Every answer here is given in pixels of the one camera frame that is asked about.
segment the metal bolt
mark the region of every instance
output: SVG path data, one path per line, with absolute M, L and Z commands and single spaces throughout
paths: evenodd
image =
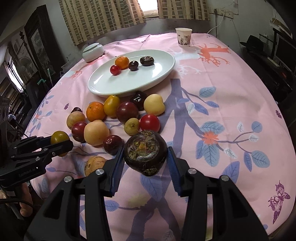
M 226 175 L 221 176 L 222 181 L 227 182 L 229 181 L 229 177 Z
M 104 174 L 104 170 L 103 169 L 97 169 L 96 174 L 97 175 L 102 175 L 102 174 Z
M 189 168 L 189 169 L 188 169 L 188 173 L 189 173 L 189 174 L 196 174 L 196 173 L 197 173 L 197 170 L 194 169 L 194 168 Z
M 72 177 L 71 176 L 64 177 L 64 182 L 68 183 L 70 181 L 72 181 Z

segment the plate rim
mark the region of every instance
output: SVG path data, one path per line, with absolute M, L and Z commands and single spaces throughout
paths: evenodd
M 107 62 L 105 62 L 105 63 L 103 63 L 103 64 L 106 64 L 106 63 L 108 63 L 109 61 L 111 61 L 111 60 L 113 60 L 113 59 L 115 59 L 115 58 L 117 59 L 117 58 L 119 58 L 120 56 L 124 56 L 124 55 L 126 55 L 126 54 L 130 54 L 130 53 L 134 53 L 134 52 L 139 52 L 139 51 L 148 51 L 148 50 L 161 51 L 161 52 L 165 52 L 165 53 L 169 54 L 170 56 L 172 56 L 172 58 L 173 58 L 173 60 L 174 60 L 174 63 L 172 64 L 171 68 L 168 69 L 168 71 L 166 71 L 162 76 L 167 75 L 167 74 L 168 74 L 169 72 L 171 72 L 172 69 L 175 67 L 175 64 L 176 64 L 176 59 L 175 59 L 175 57 L 174 57 L 172 54 L 170 54 L 169 52 L 164 51 L 164 50 L 159 50 L 159 49 L 142 49 L 142 50 L 136 50 L 136 51 L 132 51 L 132 52 L 128 52 L 128 53 L 124 53 L 124 54 L 122 54 L 122 55 L 119 55 L 119 56 L 117 56 L 117 57 L 114 57 L 114 58 L 108 60 Z M 94 92 L 90 89 L 90 87 L 89 87 L 89 82 L 90 82 L 90 80 L 91 80 L 93 74 L 95 73 L 95 71 L 96 71 L 98 68 L 96 68 L 96 69 L 93 71 L 93 73 L 90 75 L 90 77 L 89 77 L 89 79 L 88 79 L 88 81 L 87 81 L 87 88 L 88 88 L 88 90 L 89 90 L 91 93 L 93 93 L 93 94 L 95 94 L 95 95 L 98 95 L 98 96 L 101 96 L 101 97 L 104 97 L 104 96 L 110 96 L 110 95 L 123 95 L 123 94 L 126 94 L 126 93 L 128 93 L 128 92 L 132 92 L 132 91 L 135 91 L 136 89 L 138 89 L 138 87 L 137 87 L 137 88 L 133 88 L 133 89 L 130 89 L 130 90 L 126 90 L 126 91 L 124 91 L 124 92 L 107 93 L 107 94 L 104 94 L 104 95 L 99 95 L 98 93 L 94 93 Z M 147 84 L 141 86 L 141 88 L 143 88 L 143 87 L 145 87 L 145 86 L 148 86 L 148 85 L 150 85 L 150 84 L 156 82 L 156 81 L 159 80 L 160 78 L 161 78 L 161 77 L 156 78 L 154 81 L 149 82 L 149 83 L 147 83 Z

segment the purple flower print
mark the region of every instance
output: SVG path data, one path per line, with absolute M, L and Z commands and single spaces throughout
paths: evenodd
M 281 114 L 278 112 L 278 110 L 276 110 L 276 115 L 281 118 Z
M 272 224 L 274 224 L 274 222 L 276 221 L 276 219 L 278 218 L 281 212 L 281 207 L 283 205 L 284 199 L 290 199 L 290 195 L 285 192 L 284 186 L 280 182 L 278 185 L 276 185 L 276 193 L 277 193 L 277 196 L 273 196 L 269 200 L 270 202 L 269 207 L 271 207 L 272 210 L 274 211 L 274 220 Z

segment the pink tablecloth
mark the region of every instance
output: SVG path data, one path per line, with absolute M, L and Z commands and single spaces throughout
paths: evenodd
M 74 107 L 85 113 L 90 102 L 105 101 L 87 89 L 93 71 L 115 56 L 142 49 L 164 50 L 176 59 L 169 77 L 147 91 L 165 100 L 166 111 L 159 117 L 162 137 L 190 167 L 211 177 L 229 175 L 267 233 L 273 232 L 294 204 L 295 151 L 267 88 L 236 53 L 211 35 L 193 34 L 191 47 L 185 48 L 178 46 L 175 33 L 106 45 L 102 57 L 91 63 L 81 60 L 63 76 L 41 103 L 26 133 L 49 136 L 63 130 L 70 135 L 66 118 Z M 129 138 L 117 120 L 108 118 L 105 123 L 112 134 L 125 141 Z M 46 174 L 31 181 L 42 198 L 65 176 L 83 177 L 89 156 L 111 158 L 102 147 L 73 142 L 75 147 L 66 157 L 54 157 Z M 151 178 L 125 166 L 119 191 L 105 200 L 113 240 L 180 240 L 186 202 L 174 191 L 166 165 Z M 83 201 L 81 211 L 81 233 L 85 235 Z

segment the tomato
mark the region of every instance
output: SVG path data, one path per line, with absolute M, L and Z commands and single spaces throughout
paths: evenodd
M 120 73 L 120 68 L 117 65 L 112 65 L 110 72 L 112 75 L 118 75 Z
M 140 127 L 143 131 L 153 130 L 158 132 L 160 129 L 160 122 L 155 115 L 144 115 L 140 120 Z

